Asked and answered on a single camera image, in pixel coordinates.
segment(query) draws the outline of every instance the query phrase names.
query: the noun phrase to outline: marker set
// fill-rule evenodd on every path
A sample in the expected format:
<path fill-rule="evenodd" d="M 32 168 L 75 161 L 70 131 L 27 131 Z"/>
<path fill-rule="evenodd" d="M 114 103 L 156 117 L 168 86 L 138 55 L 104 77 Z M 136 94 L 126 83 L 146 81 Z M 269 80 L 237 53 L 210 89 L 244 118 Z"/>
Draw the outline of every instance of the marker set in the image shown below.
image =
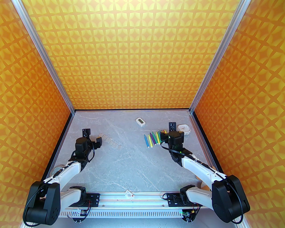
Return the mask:
<path fill-rule="evenodd" d="M 160 132 L 150 132 L 149 135 L 144 135 L 144 140 L 146 143 L 147 148 L 153 148 L 155 145 L 160 145 Z"/>

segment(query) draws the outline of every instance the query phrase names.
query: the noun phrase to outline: white ventilated panel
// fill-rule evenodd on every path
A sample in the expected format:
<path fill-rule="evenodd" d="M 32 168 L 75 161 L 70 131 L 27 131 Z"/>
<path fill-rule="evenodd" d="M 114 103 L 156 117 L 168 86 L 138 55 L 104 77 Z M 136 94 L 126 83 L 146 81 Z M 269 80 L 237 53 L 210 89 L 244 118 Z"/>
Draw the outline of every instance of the white ventilated panel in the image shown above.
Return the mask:
<path fill-rule="evenodd" d="M 81 209 L 64 210 L 59 214 L 59 218 L 67 215 L 73 218 L 83 218 L 80 216 Z M 92 209 L 87 218 L 182 218 L 181 209 L 162 210 L 112 210 L 112 209 Z"/>

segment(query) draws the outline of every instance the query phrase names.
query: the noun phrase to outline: white round object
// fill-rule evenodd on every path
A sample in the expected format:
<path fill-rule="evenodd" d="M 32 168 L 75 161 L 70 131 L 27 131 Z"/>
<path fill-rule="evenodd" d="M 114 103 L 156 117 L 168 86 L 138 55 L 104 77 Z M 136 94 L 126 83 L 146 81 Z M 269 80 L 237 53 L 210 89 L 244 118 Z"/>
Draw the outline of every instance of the white round object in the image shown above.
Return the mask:
<path fill-rule="evenodd" d="M 177 130 L 178 131 L 183 131 L 184 135 L 188 135 L 191 132 L 191 129 L 190 129 L 190 127 L 187 124 L 179 124 L 177 126 Z"/>

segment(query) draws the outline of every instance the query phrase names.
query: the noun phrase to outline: black edge trim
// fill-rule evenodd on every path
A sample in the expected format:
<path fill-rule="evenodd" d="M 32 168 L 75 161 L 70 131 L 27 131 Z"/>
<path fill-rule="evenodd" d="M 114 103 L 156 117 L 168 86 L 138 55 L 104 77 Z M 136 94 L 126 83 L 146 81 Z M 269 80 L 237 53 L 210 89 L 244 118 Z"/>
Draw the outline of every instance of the black edge trim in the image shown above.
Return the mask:
<path fill-rule="evenodd" d="M 199 121 L 195 111 L 193 112 L 193 116 L 194 116 L 194 119 L 196 120 L 196 123 L 197 123 L 197 125 L 198 125 L 198 127 L 199 127 L 199 129 L 200 129 L 200 131 L 202 133 L 202 136 L 203 136 L 203 138 L 204 138 L 204 140 L 205 140 L 205 142 L 206 142 L 206 144 L 207 144 L 207 146 L 208 146 L 208 148 L 210 150 L 210 153 L 211 153 L 211 155 L 213 157 L 213 160 L 214 160 L 214 162 L 215 162 L 215 164 L 216 164 L 216 166 L 218 168 L 218 171 L 221 172 L 221 173 L 224 173 L 223 169 L 222 169 L 222 167 L 221 167 L 221 165 L 220 165 L 220 163 L 219 163 L 219 161 L 217 159 L 217 156 L 215 155 L 215 152 L 214 152 L 214 150 L 213 150 L 213 148 L 212 148 L 212 146 L 211 146 L 211 144 L 210 144 L 210 142 L 209 142 L 209 140 L 208 140 L 208 138 L 207 138 L 207 136 L 206 136 L 206 134 L 205 134 L 205 132 L 204 132 L 204 130 L 202 128 L 202 125 L 201 125 L 201 123 L 200 123 L 200 121 Z"/>
<path fill-rule="evenodd" d="M 189 108 L 176 108 L 176 109 L 185 109 L 185 110 L 189 110 Z M 75 109 L 76 111 L 128 111 L 128 110 L 174 110 L 172 109 Z"/>
<path fill-rule="evenodd" d="M 70 113 L 70 114 L 69 114 L 69 117 L 68 117 L 68 119 L 67 119 L 67 121 L 66 121 L 66 124 L 65 124 L 65 126 L 64 126 L 64 128 L 63 128 L 63 130 L 62 130 L 62 132 L 61 132 L 61 135 L 60 135 L 60 137 L 59 137 L 59 139 L 58 139 L 58 141 L 57 141 L 57 144 L 56 144 L 56 146 L 55 146 L 55 148 L 54 148 L 54 151 L 53 151 L 53 153 L 52 153 L 52 155 L 51 155 L 51 157 L 50 157 L 50 160 L 49 160 L 49 162 L 48 162 L 48 165 L 47 165 L 47 167 L 46 167 L 46 170 L 44 171 L 44 174 L 43 174 L 43 176 L 42 176 L 41 181 L 43 181 L 43 180 L 45 180 L 45 179 L 47 178 L 48 172 L 50 171 L 50 168 L 51 168 L 51 166 L 52 166 L 53 160 L 54 160 L 55 155 L 56 155 L 56 153 L 57 153 L 57 151 L 58 151 L 59 145 L 60 145 L 60 143 L 61 143 L 61 141 L 62 141 L 62 139 L 63 139 L 64 133 L 65 133 L 67 127 L 68 127 L 68 124 L 69 124 L 69 122 L 70 122 L 70 120 L 71 120 L 71 117 L 72 117 L 72 114 Z"/>

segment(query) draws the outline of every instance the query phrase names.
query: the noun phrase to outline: orange wallpaper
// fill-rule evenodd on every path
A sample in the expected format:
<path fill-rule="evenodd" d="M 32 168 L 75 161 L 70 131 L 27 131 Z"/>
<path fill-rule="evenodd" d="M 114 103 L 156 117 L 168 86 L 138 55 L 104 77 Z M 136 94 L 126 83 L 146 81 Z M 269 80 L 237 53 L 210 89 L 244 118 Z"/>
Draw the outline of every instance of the orange wallpaper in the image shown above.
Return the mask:
<path fill-rule="evenodd" d="M 285 1 L 252 0 L 195 112 L 251 227 L 285 227 Z"/>
<path fill-rule="evenodd" d="M 239 0 L 23 0 L 75 109 L 189 108 Z"/>
<path fill-rule="evenodd" d="M 13 4 L 0 0 L 0 227 L 19 227 L 69 116 Z"/>

